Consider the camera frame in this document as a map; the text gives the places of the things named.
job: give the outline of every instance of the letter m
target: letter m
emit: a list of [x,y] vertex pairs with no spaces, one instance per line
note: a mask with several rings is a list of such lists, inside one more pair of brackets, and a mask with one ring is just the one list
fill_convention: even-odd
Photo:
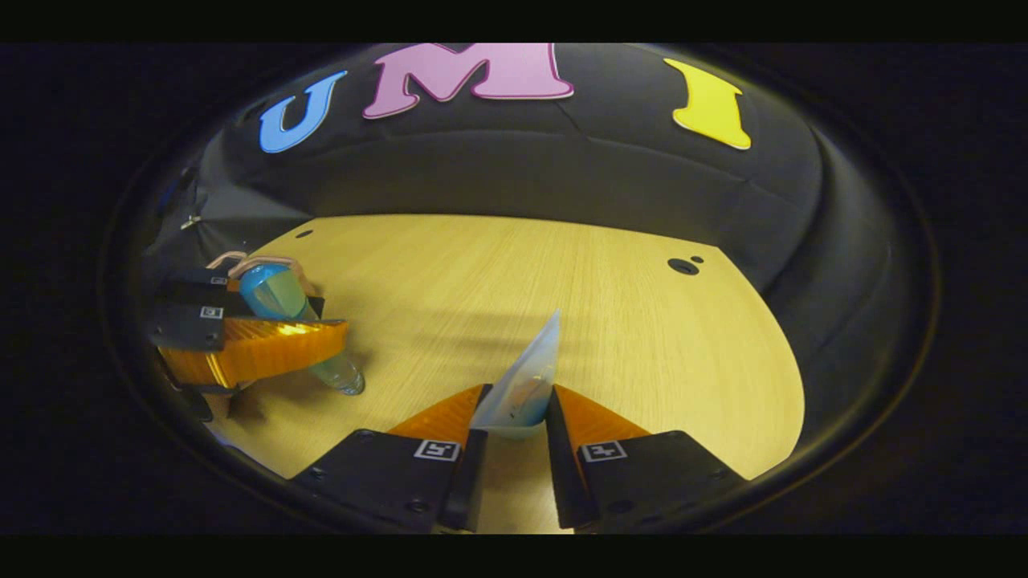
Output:
[[575,93],[575,86],[557,75],[553,43],[472,44],[454,52],[439,44],[415,44],[375,61],[382,66],[375,102],[364,109],[365,118],[382,118],[417,106],[407,92],[413,78],[439,102],[451,100],[483,64],[485,79],[471,88],[482,99],[548,100]]

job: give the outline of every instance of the light wood surface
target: light wood surface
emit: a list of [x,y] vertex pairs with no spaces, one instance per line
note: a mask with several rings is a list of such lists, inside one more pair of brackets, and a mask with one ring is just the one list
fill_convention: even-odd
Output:
[[[296,234],[313,229],[301,239]],[[284,477],[358,428],[388,431],[494,383],[556,309],[556,383],[650,432],[681,429],[745,478],[793,450],[803,388],[781,329],[715,247],[574,223],[450,215],[315,219],[256,254],[302,263],[324,317],[350,321],[367,390],[306,372],[258,382],[210,425]],[[669,258],[699,256],[699,275]],[[490,439],[480,532],[557,526],[545,432]]]

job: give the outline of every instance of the wooden table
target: wooden table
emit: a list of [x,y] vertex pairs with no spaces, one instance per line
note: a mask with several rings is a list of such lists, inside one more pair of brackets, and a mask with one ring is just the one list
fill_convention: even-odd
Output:
[[[301,231],[313,232],[297,239]],[[388,431],[495,383],[561,310],[556,382],[650,432],[682,429],[749,479],[784,460],[803,422],[788,344],[717,247],[531,219],[373,215],[315,219],[256,254],[296,258],[351,323],[367,390],[306,372],[265,380],[211,431],[292,477],[358,428]],[[670,258],[703,259],[698,275]],[[490,439],[481,533],[557,533],[545,433]]]

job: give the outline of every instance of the blue letter u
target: blue letter u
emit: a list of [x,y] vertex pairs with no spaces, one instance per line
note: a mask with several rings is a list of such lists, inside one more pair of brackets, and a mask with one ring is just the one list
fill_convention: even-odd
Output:
[[296,97],[289,97],[281,103],[272,106],[260,115],[260,147],[264,152],[273,154],[293,148],[303,142],[321,127],[322,120],[328,114],[328,103],[332,98],[332,86],[335,81],[346,75],[346,71],[338,72],[319,80],[310,85],[304,93],[310,95],[307,101],[307,112],[303,115],[303,120],[292,129],[286,131],[282,128],[282,121],[286,116],[286,107],[293,102]]

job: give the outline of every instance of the pink letter m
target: pink letter m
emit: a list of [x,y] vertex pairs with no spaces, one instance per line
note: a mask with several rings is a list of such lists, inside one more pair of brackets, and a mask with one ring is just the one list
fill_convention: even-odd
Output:
[[575,93],[575,86],[557,76],[552,42],[480,43],[463,52],[439,44],[415,44],[386,55],[375,64],[382,65],[382,74],[375,102],[364,109],[365,118],[382,118],[417,106],[417,96],[407,92],[408,78],[437,101],[449,101],[483,64],[487,64],[485,80],[471,88],[479,98],[548,100]]

